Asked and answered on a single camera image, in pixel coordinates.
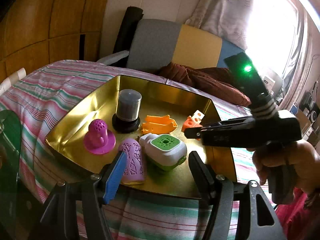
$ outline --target brown blanket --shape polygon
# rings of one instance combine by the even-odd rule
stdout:
[[[238,106],[251,104],[246,95],[233,87],[234,79],[227,68],[193,69],[171,62],[160,69],[158,76],[199,89]]]

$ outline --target yellow cushion panel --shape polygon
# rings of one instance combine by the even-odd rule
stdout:
[[[192,68],[216,67],[222,39],[212,33],[182,25],[172,62]]]

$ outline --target gold tray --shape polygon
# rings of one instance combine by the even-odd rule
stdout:
[[[162,83],[130,76],[116,76],[90,93],[71,109],[49,132],[45,141],[55,157],[83,175],[99,173],[101,168],[111,163],[118,152],[119,144],[126,138],[141,136],[141,130],[121,134],[114,131],[111,119],[116,111],[119,91],[134,89],[142,95],[139,117],[141,123],[146,115],[163,116],[169,114],[178,128],[171,134],[187,145],[188,153],[197,151],[205,163],[209,163],[218,174],[236,181],[236,170],[230,148],[204,147],[201,141],[186,139],[181,127],[189,115],[196,110],[205,114],[202,123],[218,122],[220,117],[213,102],[201,95]],[[90,122],[103,119],[116,135],[116,146],[107,154],[94,155],[83,145],[83,138]],[[168,173],[159,173],[147,162],[147,176],[144,184],[131,185],[135,189],[184,198],[200,198],[196,184],[189,170],[188,160]]]

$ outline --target human hand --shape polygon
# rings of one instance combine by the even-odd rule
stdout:
[[[320,188],[320,156],[305,140],[292,142],[279,151],[270,152],[267,147],[258,148],[252,156],[252,161],[257,168],[260,185],[266,183],[268,167],[285,165],[288,162],[294,165],[298,175],[297,188],[301,188],[307,194]]]

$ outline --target green square grille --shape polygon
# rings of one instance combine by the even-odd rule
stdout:
[[[168,151],[176,147],[180,143],[180,141],[179,139],[169,134],[163,134],[160,135],[158,138],[153,139],[151,143],[163,151]]]

